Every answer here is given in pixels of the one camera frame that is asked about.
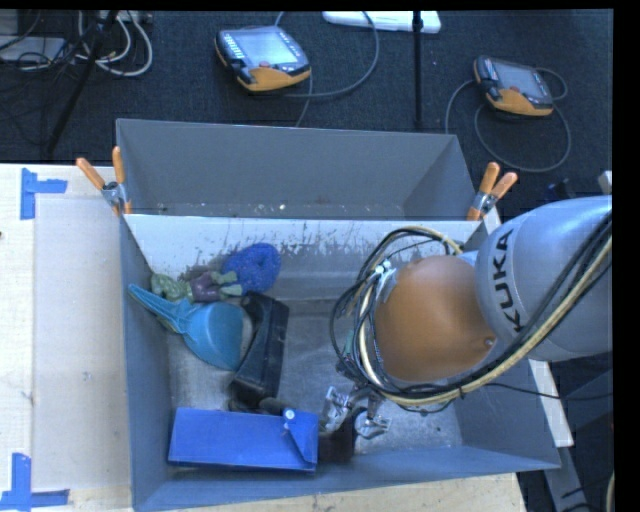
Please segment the black cable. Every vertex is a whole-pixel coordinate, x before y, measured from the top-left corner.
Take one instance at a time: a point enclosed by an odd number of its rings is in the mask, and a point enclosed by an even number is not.
[[[50,66],[45,66],[37,70],[34,69],[27,71],[23,69],[22,67],[20,67],[19,60],[15,65],[10,65],[9,63],[0,61],[3,64],[3,72],[17,71],[21,75],[19,83],[15,83],[0,90],[0,109],[5,113],[5,116],[0,118],[0,122],[9,121],[14,124],[20,136],[29,144],[43,147],[48,142],[49,137],[47,137],[44,133],[45,113],[48,109],[59,102],[59,93],[56,91],[56,88],[59,88],[59,82],[61,78],[68,77],[71,80],[77,79],[78,73],[73,69],[71,64],[74,63],[73,57],[78,51],[80,44],[85,37],[86,34],[81,36],[73,44],[69,44],[69,42],[66,42],[54,56],[54,58],[52,59],[52,64]],[[22,79],[25,73],[29,73],[30,76],[28,76],[26,79]],[[44,80],[49,80],[49,82],[46,83],[46,86],[43,88],[43,91],[45,91],[45,93],[47,94],[48,99],[45,99],[35,107],[30,107],[20,112],[11,111],[10,107],[13,106],[13,104],[18,99],[24,97],[29,93],[28,89],[30,88],[30,86],[43,84],[45,83]],[[39,140],[35,140],[26,133],[26,130],[19,122],[19,119],[38,111],[41,112],[40,137]]]
[[[277,27],[280,24],[280,20],[284,16],[284,13],[285,11],[280,11],[280,13],[278,14],[278,17],[276,18],[276,21],[273,23],[274,26]]]
[[[603,482],[609,482],[611,480],[611,475],[607,475],[604,476],[602,478],[598,478],[597,480],[594,480],[592,482],[587,482],[585,484],[582,484],[580,487],[578,487],[577,489],[574,489],[572,491],[569,492],[565,492],[562,496],[560,496],[562,499],[564,498],[568,498],[569,496],[572,496],[578,492],[584,492],[586,489],[589,489],[591,487],[596,487],[599,484],[602,484]]]
[[[309,94],[311,94],[313,92],[313,74],[309,75]],[[302,119],[304,118],[304,115],[307,113],[307,109],[309,108],[309,103],[311,103],[311,97],[309,97],[307,99],[307,101],[304,102],[304,107],[302,109],[302,112],[300,113],[300,116],[298,117],[298,120],[296,121],[295,127],[299,128],[300,124],[302,123]]]
[[[602,238],[604,234],[610,232],[611,221],[612,221],[611,212],[608,212],[607,215],[605,215],[605,217],[601,220],[601,222],[595,227],[593,231],[593,235],[587,238],[582,243],[581,247],[579,247],[578,250],[573,254],[573,257],[567,263],[563,271],[557,276],[556,280],[554,281],[551,288],[549,289],[547,295],[545,296],[541,304],[538,306],[538,308],[532,314],[531,320],[529,321],[529,323],[514,339],[510,348],[505,350],[504,354],[502,354],[499,358],[497,358],[495,361],[491,362],[490,364],[485,365],[483,368],[476,370],[475,372],[471,373],[467,377],[460,379],[458,382],[455,382],[452,384],[444,384],[444,385],[438,386],[435,389],[434,389],[434,385],[430,383],[417,384],[417,385],[404,388],[402,393],[391,392],[389,394],[395,395],[399,398],[414,398],[414,399],[430,398],[432,396],[435,396],[443,392],[453,391],[455,389],[461,389],[464,385],[469,384],[475,381],[476,379],[484,376],[486,373],[489,373],[490,371],[492,371],[493,368],[497,367],[498,365],[508,360],[522,346],[522,344],[524,344],[525,341],[529,339],[529,336],[531,335],[531,333],[535,332],[534,329],[536,328],[537,322],[540,320],[540,318],[542,318],[542,315],[544,314],[546,309],[550,306],[550,304],[553,302],[553,299],[557,296],[558,292],[562,289],[563,285],[566,284],[566,281],[569,275],[573,273],[576,269],[580,272],[580,271],[586,270],[589,267],[591,261],[590,260],[584,261],[585,260],[584,256],[585,254],[592,255],[595,251],[595,247],[601,246],[604,243]],[[557,325],[554,326],[548,334],[550,334],[556,327]]]
[[[336,355],[339,358],[342,358],[344,348],[341,349],[340,347],[338,347],[338,341],[335,337],[335,321],[338,317],[344,314],[344,308],[346,304],[351,301],[351,299],[354,297],[355,291],[358,290],[360,286],[362,286],[363,282],[364,281],[356,281],[353,285],[351,285],[350,288],[343,292],[342,295],[338,297],[338,300],[336,300],[336,302],[333,304],[331,314],[329,315],[329,336],[331,338],[333,349],[335,350]]]
[[[561,82],[562,87],[563,87],[563,91],[559,96],[553,96],[552,97],[554,102],[555,101],[559,101],[561,99],[564,99],[567,96],[569,89],[567,87],[567,84],[566,84],[565,80],[559,74],[555,73],[554,71],[551,71],[550,69],[546,69],[546,68],[536,68],[536,70],[539,71],[539,72],[542,72],[542,73],[549,73],[549,74],[555,76]],[[475,80],[467,80],[466,82],[462,83],[462,85],[460,85],[453,92],[451,97],[449,98],[449,102],[447,103],[447,108],[446,108],[445,116],[444,116],[444,132],[445,133],[447,133],[447,134],[449,133],[449,116],[450,116],[451,108],[453,106],[453,103],[454,103],[455,99],[457,98],[458,94],[460,94],[464,89],[466,89],[467,87],[469,87],[471,85],[474,85],[475,83],[476,83]],[[557,169],[558,167],[560,167],[562,164],[564,164],[566,162],[567,158],[569,157],[569,154],[571,153],[571,148],[572,148],[571,129],[569,127],[569,123],[567,122],[566,118],[562,115],[562,112],[560,111],[560,109],[558,109],[557,105],[554,104],[553,109],[558,114],[558,117],[560,118],[560,121],[562,123],[562,127],[563,127],[564,132],[565,132],[566,137],[567,137],[567,143],[566,143],[565,151],[564,151],[563,155],[560,157],[560,159],[557,160],[555,163],[553,163],[553,164],[551,164],[549,166],[546,166],[546,167],[524,167],[522,165],[507,161],[501,155],[499,155],[495,151],[493,151],[489,147],[489,145],[485,142],[485,140],[482,138],[480,127],[478,125],[478,119],[479,119],[479,116],[480,116],[480,112],[485,107],[487,107],[487,104],[483,103],[476,110],[474,118],[473,118],[473,126],[474,126],[474,130],[475,130],[475,133],[476,133],[476,137],[478,137],[478,140],[480,141],[480,144],[494,159],[501,161],[507,167],[511,167],[511,168],[517,169],[519,171],[530,172],[530,173],[549,172],[549,171],[551,171],[553,169]],[[521,118],[521,117],[518,117],[516,119],[518,119],[518,120],[527,120],[527,118]]]
[[[533,391],[531,389],[524,389],[524,388],[519,388],[517,386],[511,386],[509,384],[503,384],[501,382],[487,382],[485,384],[485,386],[497,386],[497,387],[501,387],[501,388],[507,388],[507,389],[511,389],[513,391],[519,391],[521,393],[528,393],[530,395],[537,395],[537,396],[541,396],[544,398],[554,398],[556,400],[565,400],[567,402],[580,402],[580,401],[585,401],[585,400],[599,400],[601,398],[607,398],[608,396],[613,396],[613,391],[609,392],[609,393],[603,393],[601,395],[592,395],[592,396],[583,396],[583,397],[570,397],[570,396],[557,396],[557,395],[550,395],[548,393],[542,393],[541,391]]]
[[[389,254],[386,255],[386,259],[392,258],[393,256],[395,256],[396,254],[401,253],[402,251],[407,251],[409,249],[413,249],[415,247],[418,247],[420,245],[426,245],[426,244],[437,244],[437,243],[442,243],[442,240],[438,240],[436,238],[432,238],[429,240],[422,240],[420,242],[416,242],[414,244],[411,245],[407,245],[406,247],[403,247],[401,249],[396,249],[395,251],[390,252]],[[447,244],[445,244],[445,253],[446,254],[450,254],[449,253],[449,246]]]
[[[374,381],[369,376],[368,372],[362,366],[360,346],[356,338],[358,337],[360,330],[364,328],[364,324],[367,320],[369,321],[369,328],[374,330],[374,321],[372,317],[374,301],[371,300],[367,305],[367,308],[364,311],[362,311],[363,297],[367,294],[367,292],[371,289],[371,287],[376,286],[378,284],[381,277],[381,274],[379,274],[378,272],[375,272],[375,269],[370,268],[372,265],[372,262],[380,256],[381,251],[383,249],[388,248],[387,243],[389,241],[393,240],[393,242],[397,242],[401,238],[405,238],[408,236],[427,237],[428,240],[410,244],[408,246],[392,251],[391,253],[392,255],[398,254],[399,252],[404,250],[414,248],[415,246],[421,243],[429,243],[429,242],[442,243],[445,248],[445,252],[449,254],[449,245],[447,244],[446,240],[443,238],[439,238],[438,236],[436,236],[431,232],[425,232],[425,231],[414,229],[414,228],[399,228],[389,232],[376,245],[374,250],[370,253],[369,257],[365,261],[365,263],[362,265],[360,272],[358,274],[358,279],[356,280],[356,283],[353,286],[351,286],[345,293],[343,293],[343,295],[338,299],[338,301],[336,301],[330,317],[330,332],[331,332],[332,343],[334,345],[334,350],[336,350],[336,353],[340,358],[341,363],[344,365],[344,367],[346,367],[345,369],[349,371],[350,375],[353,377],[353,380],[356,380],[361,385],[366,385],[370,387],[376,392],[379,392],[379,393],[384,392],[384,393],[389,393],[396,396],[405,396],[405,395],[411,396],[411,394],[406,393],[402,388],[398,387],[393,382],[391,377],[384,371],[384,368],[382,367],[382,363],[379,357],[376,358],[376,363],[378,363],[376,376],[378,377],[379,381],[383,383],[383,385],[380,385],[378,382]],[[334,318],[338,310],[341,310],[342,312],[344,312],[344,305],[348,302],[352,302],[352,300],[355,298],[356,293],[358,293],[358,304],[356,306],[356,310],[358,311],[358,314],[354,318],[354,330],[353,330],[354,334],[352,335],[352,338],[350,340],[350,345],[349,345],[351,348],[350,355],[352,357],[349,360],[347,360],[344,357],[344,350],[340,351],[339,349],[337,349],[337,342],[335,341],[335,334],[334,334]],[[375,339],[374,339],[373,349],[376,352],[376,354],[379,355],[377,351],[377,346],[375,345]],[[430,386],[432,390],[441,389],[440,386],[435,384]],[[408,408],[407,410],[418,412],[422,409],[416,410],[416,409]]]
[[[373,23],[373,21],[371,20],[371,17],[367,14],[367,12],[362,11],[362,14],[364,14],[365,18],[367,18],[367,22],[369,23],[369,25],[371,25],[371,28],[373,30],[373,36],[375,39],[375,54],[373,56],[373,60],[371,62],[371,65],[369,66],[369,69],[365,72],[365,74],[359,80],[357,80],[355,83],[347,87],[338,89],[337,91],[316,92],[316,93],[285,93],[285,94],[277,94],[277,95],[265,95],[261,97],[281,97],[281,98],[292,98],[292,99],[331,98],[331,97],[336,97],[342,94],[349,93],[351,91],[354,91],[358,87],[360,87],[371,76],[371,74],[375,70],[376,65],[378,64],[378,56],[380,54],[380,40],[378,37],[378,30],[376,29],[375,24]]]
[[[38,14],[36,14],[36,19],[35,21],[31,24],[31,26],[25,30],[22,34],[20,34],[19,36],[16,36],[14,39],[12,39],[11,41],[7,41],[6,43],[0,45],[0,52],[2,50],[6,50],[7,48],[19,43],[20,41],[22,41],[24,38],[26,38],[27,36],[29,36],[36,28],[36,25],[40,22],[40,20],[42,19],[42,9],[38,9]]]
[[[424,407],[423,408],[419,408],[419,409],[414,409],[414,408],[411,408],[411,407],[408,407],[408,406],[402,405],[402,404],[397,404],[397,405],[398,405],[398,407],[400,407],[401,409],[404,409],[407,412],[417,412],[418,414],[420,414],[422,416],[427,416],[429,414],[437,414],[439,412],[444,411],[452,403],[453,403],[453,400],[448,400],[447,402],[444,403],[444,405],[441,405],[437,409],[427,409],[427,408],[424,408]]]

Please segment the wooden table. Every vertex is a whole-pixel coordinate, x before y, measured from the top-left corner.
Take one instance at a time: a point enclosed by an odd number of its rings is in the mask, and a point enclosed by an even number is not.
[[[20,219],[22,168],[67,182]],[[99,168],[107,182],[112,168]],[[11,455],[32,491],[70,489],[52,510],[130,510],[118,221],[74,166],[0,165],[0,491]],[[255,503],[207,510],[253,511]],[[515,474],[260,503],[260,510],[524,512]]]

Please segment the bin floor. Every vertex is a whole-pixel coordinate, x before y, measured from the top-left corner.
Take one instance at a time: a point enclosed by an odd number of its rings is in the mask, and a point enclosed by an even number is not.
[[[337,357],[329,336],[328,301],[295,301],[290,307],[278,398],[297,409],[320,414],[329,386],[348,392],[352,383],[335,370]],[[337,332],[340,342],[348,332]],[[227,409],[233,373],[198,359],[176,335],[167,336],[174,407]],[[358,437],[356,453],[379,450],[454,446],[462,443],[455,404],[421,415],[386,401],[379,414],[391,420],[387,433],[374,439]]]

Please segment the cable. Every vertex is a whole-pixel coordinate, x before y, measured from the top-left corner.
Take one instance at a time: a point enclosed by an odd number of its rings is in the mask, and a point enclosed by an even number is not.
[[[372,287],[364,287],[362,279],[366,272],[371,272],[384,257],[384,249],[394,240],[411,233],[415,227],[395,230],[387,235],[378,247],[367,258],[363,266],[358,283],[350,288],[350,293],[357,290],[356,295],[361,296],[359,301],[359,319],[367,318],[371,301]],[[602,265],[607,265],[607,259],[611,255],[612,235],[611,235],[611,212],[605,216],[602,222],[596,226],[594,234],[585,240],[582,247],[575,253],[572,260],[567,264],[565,270],[558,276],[556,284],[552,286],[547,294],[547,299],[532,315],[532,321],[527,328],[521,331],[510,351],[505,353],[502,360],[492,365],[486,366],[482,370],[476,371],[463,381],[445,386],[435,386],[428,384],[428,390],[421,386],[411,386],[401,392],[390,390],[384,386],[382,379],[376,374],[367,352],[367,324],[358,321],[356,324],[357,341],[354,342],[357,356],[361,358],[362,365],[358,369],[364,369],[364,378],[370,385],[385,398],[395,402],[402,407],[420,407],[423,405],[443,403],[455,398],[463,397],[465,394],[480,388],[493,381],[499,375],[512,368],[517,362],[524,358],[540,341],[560,323],[564,316],[582,299],[594,282],[603,275],[600,271]],[[563,290],[563,284],[569,282],[570,289]],[[555,300],[559,292],[564,296],[555,309],[548,315],[546,320],[534,330],[537,322],[542,318],[545,310]]]
[[[355,89],[357,89],[358,87],[360,87],[366,80],[367,78],[369,78],[371,76],[371,74],[373,73],[373,71],[376,68],[376,65],[378,64],[378,56],[380,54],[380,39],[378,37],[378,30],[376,29],[375,24],[373,23],[373,20],[371,19],[371,17],[367,14],[366,11],[362,11],[362,14],[364,14],[365,18],[367,18],[367,22],[369,23],[369,25],[371,25],[371,29],[373,31],[373,37],[375,39],[375,53],[373,56],[373,60],[371,62],[371,65],[369,66],[369,69],[366,71],[366,73],[355,83],[344,87],[342,89],[339,89],[337,91],[329,91],[329,92],[317,92],[317,93],[309,93],[309,94],[297,94],[297,93],[290,93],[290,94],[284,94],[282,95],[285,98],[311,98],[311,99],[315,99],[315,98],[329,98],[329,97],[334,97],[334,96],[340,96],[342,94],[346,94],[348,92],[354,91]]]
[[[310,74],[309,75],[309,94],[311,94],[311,92],[313,91],[313,75]],[[295,127],[299,128],[300,124],[302,123],[302,119],[304,118],[304,115],[307,113],[307,109],[309,108],[309,103],[311,103],[311,97],[307,98],[307,101],[304,102],[304,107],[302,109],[302,112],[300,113],[300,116],[298,117],[298,120],[296,121]]]
[[[530,395],[537,395],[544,398],[554,398],[556,400],[565,400],[567,402],[581,402],[586,400],[599,400],[601,398],[607,398],[609,396],[613,396],[613,392],[610,393],[602,393],[601,395],[592,395],[592,396],[582,396],[582,397],[570,397],[570,396],[558,396],[558,395],[550,395],[548,393],[542,393],[541,391],[533,391],[531,389],[519,388],[516,386],[511,386],[509,384],[503,384],[501,382],[488,382],[487,386],[498,386],[501,388],[512,389],[513,391],[519,391],[521,393],[528,393]]]
[[[615,471],[611,472],[611,478],[609,479],[609,485],[607,485],[607,501],[606,511],[613,512],[615,508]]]
[[[426,237],[428,240],[412,243],[401,249],[394,250],[387,254],[387,248],[398,240],[411,236]],[[353,284],[340,298],[336,301],[330,317],[329,330],[332,344],[340,362],[346,371],[349,372],[350,378],[359,382],[363,386],[369,386],[375,391],[389,391],[393,393],[402,393],[395,384],[392,383],[388,375],[380,368],[376,371],[367,354],[367,329],[372,330],[373,327],[373,301],[372,296],[380,283],[382,274],[384,273],[383,260],[387,261],[390,257],[398,254],[400,251],[415,248],[420,243],[440,242],[446,254],[455,252],[460,254],[461,247],[449,239],[443,233],[432,228],[424,226],[406,226],[396,229],[388,233],[371,252],[365,263],[362,265],[355,284]],[[345,348],[340,350],[335,340],[335,318],[338,314],[350,315],[352,311],[358,311],[354,319],[354,334],[351,340],[347,341]],[[349,348],[349,357],[345,356],[345,349]]]
[[[366,11],[362,11],[362,13],[364,14],[365,18],[367,18],[367,22],[369,23],[369,25],[371,25],[371,29],[373,31],[373,36],[375,39],[375,53],[373,56],[373,60],[371,62],[371,64],[369,65],[369,69],[367,69],[367,71],[365,72],[365,74],[360,77],[360,79],[358,79],[355,83],[347,86],[347,87],[343,87],[342,89],[338,89],[336,91],[328,91],[328,92],[308,92],[308,93],[275,93],[275,94],[263,94],[258,96],[259,98],[291,98],[291,99],[318,99],[318,98],[331,98],[331,97],[335,97],[335,96],[340,96],[342,94],[346,94],[349,92],[354,91],[355,89],[357,89],[358,87],[360,87],[360,85],[362,85],[373,73],[373,71],[375,70],[377,64],[378,64],[378,57],[380,54],[380,40],[379,40],[379,36],[378,36],[378,30],[376,29],[375,24],[373,23],[373,20],[371,19],[371,17],[367,14]],[[280,14],[278,15],[276,22],[274,23],[274,25],[278,25],[280,23],[280,20],[282,19],[282,16],[284,15],[284,11],[280,12]]]
[[[556,101],[559,101],[561,99],[564,99],[567,94],[568,94],[568,87],[566,82],[564,81],[564,79],[557,73],[555,73],[554,71],[551,71],[550,69],[546,69],[546,68],[537,68],[537,71],[542,72],[542,73],[549,73],[553,76],[555,76],[562,84],[563,87],[563,91],[559,96],[553,96],[552,99],[554,101],[554,106],[553,109],[554,111],[558,114],[558,117],[560,118],[560,121],[562,122],[562,127],[564,129],[564,132],[566,134],[566,138],[567,138],[567,144],[566,144],[566,148],[565,151],[563,153],[563,155],[560,157],[559,160],[557,160],[555,163],[546,166],[546,167],[525,167],[522,165],[518,165],[512,162],[507,161],[505,158],[503,158],[501,155],[497,154],[495,151],[493,151],[489,145],[485,142],[485,140],[482,138],[481,132],[480,132],[480,127],[478,125],[478,119],[480,117],[480,112],[482,112],[482,110],[484,110],[484,108],[487,106],[487,104],[482,104],[478,107],[478,109],[475,112],[474,118],[473,118],[473,126],[474,126],[474,130],[476,133],[476,136],[478,137],[478,140],[480,141],[480,144],[482,145],[482,147],[496,160],[500,160],[502,161],[507,167],[512,167],[514,169],[518,169],[519,171],[522,172],[530,172],[530,173],[543,173],[543,172],[549,172],[553,169],[557,169],[558,167],[560,167],[562,164],[564,164],[567,160],[567,158],[569,157],[569,154],[571,153],[571,148],[572,148],[572,140],[571,140],[571,129],[569,128],[569,123],[567,122],[567,120],[565,119],[565,117],[562,115],[562,112],[560,111],[560,109],[558,108],[557,105],[555,105]],[[445,111],[445,117],[444,117],[444,132],[445,133],[449,133],[449,116],[451,113],[451,108],[453,106],[453,102],[455,101],[455,99],[457,98],[457,96],[467,87],[469,87],[470,85],[474,85],[476,82],[475,80],[468,80],[464,83],[462,83],[462,85],[460,85],[451,95],[448,103],[447,103],[447,108]]]
[[[47,17],[43,17],[41,13],[38,14],[38,18],[41,19],[43,22],[47,20]],[[61,45],[60,49],[53,57],[49,57],[48,55],[41,52],[24,52],[20,56],[18,56],[18,58],[16,59],[16,64],[13,67],[17,71],[21,71],[21,72],[40,72],[40,71],[47,71],[59,64],[70,63],[75,58],[77,54],[77,49],[82,39],[83,38],[81,37],[74,44],[69,44],[70,38],[64,37],[63,44]],[[43,43],[42,43],[43,52],[45,50],[45,45],[46,45],[45,41],[46,41],[46,36],[43,37]],[[40,62],[38,62],[35,65],[23,65],[21,62],[28,55],[38,56],[40,58]]]
[[[0,52],[2,50],[6,50],[7,48],[14,46],[15,44],[19,43],[20,41],[22,41],[24,38],[26,38],[27,36],[29,36],[29,34],[31,34],[35,28],[36,25],[40,22],[40,20],[42,19],[42,9],[38,9],[38,14],[36,14],[36,19],[35,21],[31,24],[31,26],[24,31],[24,33],[22,33],[19,36],[16,36],[14,39],[12,39],[11,41],[7,41],[6,43],[0,45]]]
[[[121,61],[122,59],[124,59],[126,56],[129,55],[129,52],[131,51],[132,48],[132,37],[131,37],[131,33],[129,31],[129,29],[127,28],[127,26],[125,25],[125,23],[122,21],[122,19],[120,18],[120,15],[116,16],[116,21],[118,22],[118,25],[120,25],[120,28],[122,28],[123,33],[125,34],[125,38],[126,38],[126,44],[124,49],[119,53],[116,54],[115,56],[102,56],[102,57],[98,57],[96,59],[96,65],[106,71],[107,73],[111,73],[112,75],[116,75],[116,76],[120,76],[123,78],[131,78],[131,77],[136,77],[136,76],[140,76],[143,73],[145,73],[152,65],[153,63],[153,47],[151,45],[151,40],[149,39],[149,36],[147,35],[147,32],[144,30],[144,28],[140,25],[140,23],[138,23],[138,21],[135,19],[135,17],[133,17],[131,15],[131,13],[129,11],[127,11],[129,13],[129,19],[131,20],[131,24],[134,26],[134,28],[136,29],[137,33],[140,35],[140,37],[142,38],[144,45],[145,45],[145,49],[147,50],[147,58],[145,60],[145,63],[142,65],[142,67],[140,67],[139,69],[136,69],[134,71],[121,71],[118,69],[115,69],[112,67],[112,64]],[[83,27],[83,14],[82,14],[82,10],[78,11],[78,33],[80,35],[85,33],[84,27]],[[89,53],[89,47],[86,43],[84,43],[84,49],[87,52],[87,54]],[[88,59],[88,55],[77,55],[78,58],[81,59]]]

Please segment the blue tape marker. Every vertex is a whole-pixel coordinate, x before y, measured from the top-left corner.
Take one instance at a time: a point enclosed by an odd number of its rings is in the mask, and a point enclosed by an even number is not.
[[[30,512],[32,507],[66,505],[69,489],[53,492],[31,492],[31,458],[22,453],[12,456],[11,490],[0,496],[0,510]]]
[[[37,193],[63,194],[67,190],[65,180],[38,181],[38,175],[22,168],[22,198],[20,201],[20,219],[33,219],[36,216]]]

